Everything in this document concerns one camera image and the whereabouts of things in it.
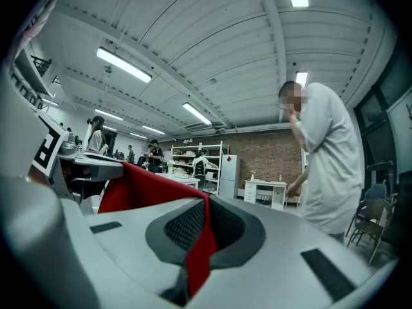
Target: brick wall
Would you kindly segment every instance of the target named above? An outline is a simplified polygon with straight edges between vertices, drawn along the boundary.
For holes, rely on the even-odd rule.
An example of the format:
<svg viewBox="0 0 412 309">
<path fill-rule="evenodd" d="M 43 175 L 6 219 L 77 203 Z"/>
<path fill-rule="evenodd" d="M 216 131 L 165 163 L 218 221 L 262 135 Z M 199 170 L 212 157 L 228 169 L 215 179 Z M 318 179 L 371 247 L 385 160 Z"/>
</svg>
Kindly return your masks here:
<svg viewBox="0 0 412 309">
<path fill-rule="evenodd" d="M 249 180 L 250 171 L 255 171 L 255 178 L 277 181 L 282 174 L 282 181 L 291 184 L 301 173 L 301 149 L 291 132 L 283 133 L 243 133 L 193 138 L 193 145 L 218 144 L 223 141 L 230 145 L 232 155 L 238 155 L 240 164 L 241 189 L 245 180 Z M 159 143 L 163 150 L 170 150 L 172 145 L 183 146 L 182 141 Z"/>
</svg>

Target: white desk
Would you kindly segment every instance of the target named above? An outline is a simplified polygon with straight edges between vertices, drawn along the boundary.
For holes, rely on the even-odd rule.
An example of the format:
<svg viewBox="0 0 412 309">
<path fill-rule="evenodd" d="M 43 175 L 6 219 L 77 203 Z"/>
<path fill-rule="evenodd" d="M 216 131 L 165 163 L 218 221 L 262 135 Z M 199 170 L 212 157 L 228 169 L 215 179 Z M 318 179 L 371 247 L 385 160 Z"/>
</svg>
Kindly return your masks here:
<svg viewBox="0 0 412 309">
<path fill-rule="evenodd" d="M 198 184 L 199 184 L 198 178 L 177 178 L 173 176 L 173 174 L 168 174 L 168 173 L 156 173 L 156 175 L 163 176 L 164 178 L 168 178 L 169 180 L 172 180 L 172 181 L 186 184 L 189 187 L 194 187 L 195 189 L 198 188 Z"/>
<path fill-rule="evenodd" d="M 271 207 L 273 209 L 283 211 L 286 196 L 286 182 L 267 182 L 263 180 L 245 181 L 244 201 L 247 201 L 248 203 L 256 203 L 256 189 L 258 185 L 273 188 Z"/>
</svg>

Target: white refrigerator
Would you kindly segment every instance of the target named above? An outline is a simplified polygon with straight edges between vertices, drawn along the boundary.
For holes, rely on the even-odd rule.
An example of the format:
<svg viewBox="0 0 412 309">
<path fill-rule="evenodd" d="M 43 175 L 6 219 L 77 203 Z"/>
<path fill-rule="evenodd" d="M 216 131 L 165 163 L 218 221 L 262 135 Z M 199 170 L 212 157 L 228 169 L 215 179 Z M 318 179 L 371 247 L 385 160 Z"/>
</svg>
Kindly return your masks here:
<svg viewBox="0 0 412 309">
<path fill-rule="evenodd" d="M 224 154 L 221 160 L 219 195 L 236 198 L 239 187 L 240 158 L 233 154 Z"/>
</svg>

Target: dark pants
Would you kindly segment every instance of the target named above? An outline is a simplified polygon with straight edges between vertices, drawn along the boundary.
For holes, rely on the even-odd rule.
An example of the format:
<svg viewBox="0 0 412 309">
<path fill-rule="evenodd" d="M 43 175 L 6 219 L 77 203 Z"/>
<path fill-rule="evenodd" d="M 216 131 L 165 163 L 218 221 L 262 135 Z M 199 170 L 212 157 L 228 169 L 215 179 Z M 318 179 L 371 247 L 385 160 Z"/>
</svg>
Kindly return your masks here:
<svg viewBox="0 0 412 309">
<path fill-rule="evenodd" d="M 198 189 L 202 190 L 205 186 L 205 175 L 195 175 L 194 177 L 200 180 L 198 183 Z"/>
<path fill-rule="evenodd" d="M 149 172 L 159 173 L 159 165 L 149 165 L 147 169 L 149 170 Z"/>
</svg>

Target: red panel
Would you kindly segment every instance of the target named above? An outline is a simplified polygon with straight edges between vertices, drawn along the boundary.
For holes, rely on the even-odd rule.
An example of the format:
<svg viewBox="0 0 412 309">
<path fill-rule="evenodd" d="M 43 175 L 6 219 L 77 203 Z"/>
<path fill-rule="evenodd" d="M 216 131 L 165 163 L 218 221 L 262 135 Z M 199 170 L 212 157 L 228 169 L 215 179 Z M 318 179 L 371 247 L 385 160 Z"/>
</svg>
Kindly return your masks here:
<svg viewBox="0 0 412 309">
<path fill-rule="evenodd" d="M 99 213 L 137 209 L 188 197 L 205 200 L 205 226 L 186 260 L 189 291 L 194 296 L 207 280 L 210 273 L 209 260 L 216 253 L 216 242 L 209 224 L 209 196 L 135 165 L 124 162 L 123 166 L 123 177 L 109 182 Z"/>
</svg>

